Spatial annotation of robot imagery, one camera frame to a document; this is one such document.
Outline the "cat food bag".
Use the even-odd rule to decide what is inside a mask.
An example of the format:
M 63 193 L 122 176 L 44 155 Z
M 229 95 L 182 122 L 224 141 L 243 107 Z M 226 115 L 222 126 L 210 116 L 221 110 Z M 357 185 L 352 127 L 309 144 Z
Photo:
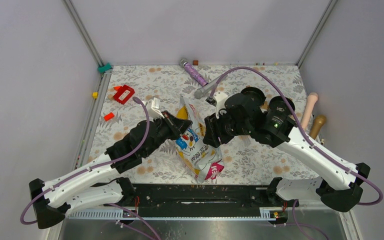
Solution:
M 225 168 L 221 150 L 203 142 L 206 126 L 194 102 L 181 96 L 179 103 L 176 117 L 192 124 L 175 141 L 176 151 L 198 183 L 213 181 Z

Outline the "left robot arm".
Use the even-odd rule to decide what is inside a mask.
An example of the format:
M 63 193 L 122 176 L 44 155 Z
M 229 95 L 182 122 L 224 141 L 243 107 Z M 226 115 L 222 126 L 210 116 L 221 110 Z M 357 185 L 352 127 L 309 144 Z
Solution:
M 66 216 L 97 205 L 132 204 L 136 191 L 120 175 L 141 165 L 167 140 L 177 140 L 192 123 L 163 111 L 161 118 L 139 122 L 92 162 L 54 180 L 32 180 L 29 190 L 38 228 L 53 227 Z

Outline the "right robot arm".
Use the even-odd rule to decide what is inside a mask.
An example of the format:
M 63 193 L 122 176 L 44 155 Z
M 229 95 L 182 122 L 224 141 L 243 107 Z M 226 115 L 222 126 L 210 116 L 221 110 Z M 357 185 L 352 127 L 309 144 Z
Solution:
M 317 177 L 311 179 L 273 179 L 266 193 L 267 201 L 273 206 L 284 201 L 314 200 L 343 213 L 356 206 L 363 195 L 361 185 L 370 167 L 348 162 L 310 140 L 292 119 L 295 107 L 290 99 L 276 96 L 270 100 L 268 110 L 262 111 L 265 99 L 255 88 L 232 96 L 216 92 L 208 98 L 216 111 L 204 120 L 204 143 L 217 148 L 234 137 L 248 136 L 291 155 L 317 173 Z

